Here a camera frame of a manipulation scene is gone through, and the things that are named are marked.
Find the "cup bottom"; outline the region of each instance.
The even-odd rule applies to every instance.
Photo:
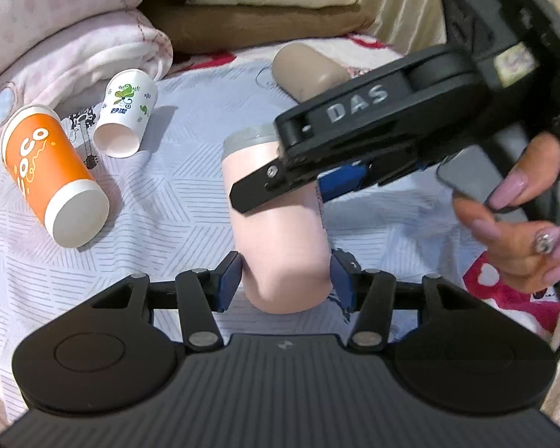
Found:
[[[64,248],[90,242],[108,218],[108,196],[93,180],[75,180],[50,200],[45,225],[56,244]]]
[[[104,123],[93,136],[97,149],[113,158],[127,158],[139,150],[140,140],[133,130],[118,123]]]

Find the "green butterfly print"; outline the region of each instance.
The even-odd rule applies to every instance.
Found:
[[[114,101],[114,104],[120,103],[123,99],[132,98],[135,95],[135,91],[130,84],[126,84],[120,91],[116,91],[114,95],[119,98]]]

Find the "ribbed black surface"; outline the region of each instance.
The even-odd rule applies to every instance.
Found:
[[[187,359],[156,397],[95,419],[32,411],[7,448],[560,448],[536,410],[494,419],[443,413],[397,384],[378,357],[333,336],[233,336]]]

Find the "ring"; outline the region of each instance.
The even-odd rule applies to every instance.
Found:
[[[550,254],[556,246],[556,238],[546,232],[539,233],[535,237],[535,252],[538,254]]]

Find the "paper cup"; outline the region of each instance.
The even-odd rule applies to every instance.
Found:
[[[25,106],[6,124],[0,157],[54,241],[66,248],[89,242],[108,217],[110,202],[47,106]]]
[[[114,158],[135,154],[157,100],[158,87],[142,70],[112,77],[93,136],[96,148]]]

